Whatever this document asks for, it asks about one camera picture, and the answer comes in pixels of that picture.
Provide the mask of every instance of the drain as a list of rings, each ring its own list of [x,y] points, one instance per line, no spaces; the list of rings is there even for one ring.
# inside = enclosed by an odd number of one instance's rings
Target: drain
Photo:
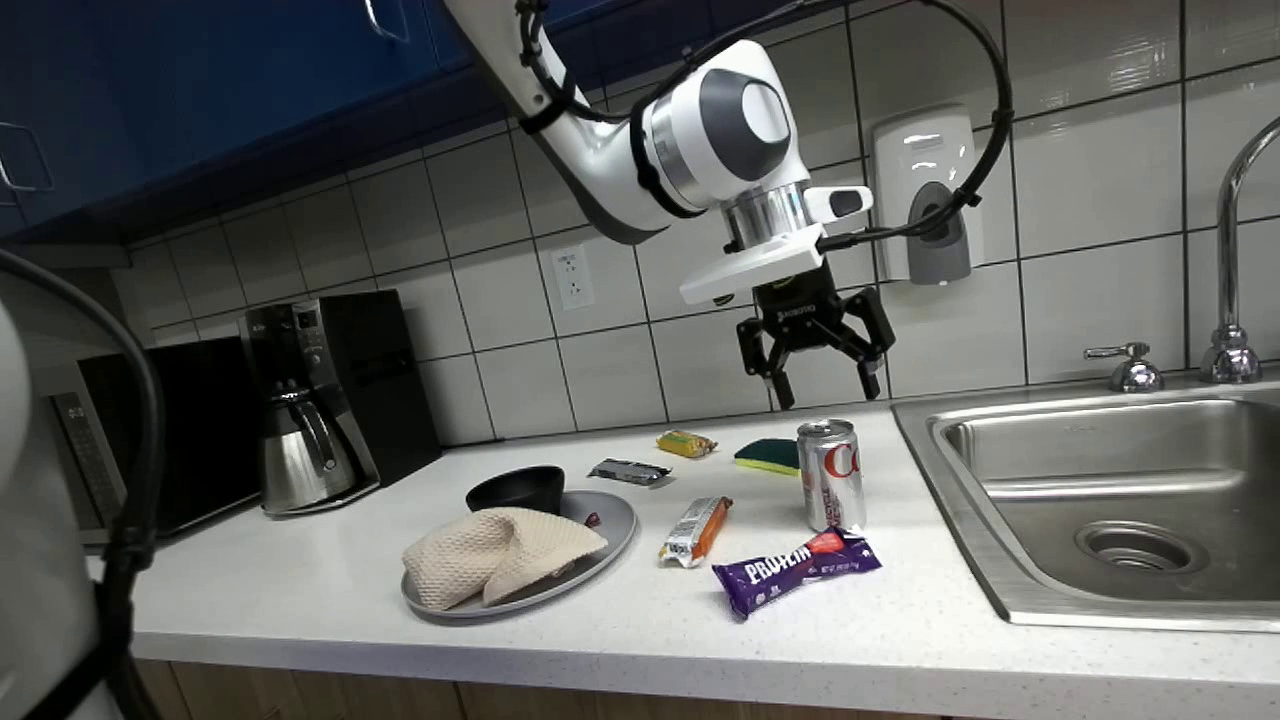
[[[1080,530],[1085,546],[1122,572],[1184,572],[1196,562],[1191,543],[1154,525],[1090,525]]]

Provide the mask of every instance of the coffee maker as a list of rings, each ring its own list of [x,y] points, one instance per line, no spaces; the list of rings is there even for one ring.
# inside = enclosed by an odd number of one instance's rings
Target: coffee maker
[[[267,517],[341,506],[438,456],[395,291],[256,308],[248,346],[267,392]]]

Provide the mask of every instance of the purple wrapper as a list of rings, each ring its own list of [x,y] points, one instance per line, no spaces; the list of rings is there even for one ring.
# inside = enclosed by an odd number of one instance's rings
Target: purple wrapper
[[[735,618],[795,592],[803,577],[848,577],[880,567],[866,541],[829,527],[789,557],[753,557],[741,562],[714,562],[718,588]]]

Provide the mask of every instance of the kettle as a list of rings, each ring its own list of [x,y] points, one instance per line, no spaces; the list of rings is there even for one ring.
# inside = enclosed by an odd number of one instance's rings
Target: kettle
[[[325,513],[358,483],[369,481],[358,476],[353,443],[318,395],[311,387],[276,392],[263,447],[263,513]]]

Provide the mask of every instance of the tile backsplash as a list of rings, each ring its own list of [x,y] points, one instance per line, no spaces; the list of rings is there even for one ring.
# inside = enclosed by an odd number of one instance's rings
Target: tile backsplash
[[[1212,199],[1233,152],[1280,116],[1275,0],[957,0],[1007,49],[1016,136],[985,188],[997,264],[957,289],[880,289],[900,344],[890,395],[1095,381],[1088,344],[1148,340],[1191,366],[1217,317]],[[858,181],[880,120],[991,112],[981,49],[924,6],[806,14],[767,34],[820,181]],[[1245,320],[1280,353],[1280,152],[1245,182]],[[728,223],[688,220],[630,248],[590,230],[511,123],[417,146],[276,199],[133,245],[116,272],[152,344],[242,332],[242,308],[395,289],[453,443],[767,410],[735,320],[679,281]],[[877,253],[833,261],[843,291]],[[848,358],[789,364],[801,407],[853,405]]]

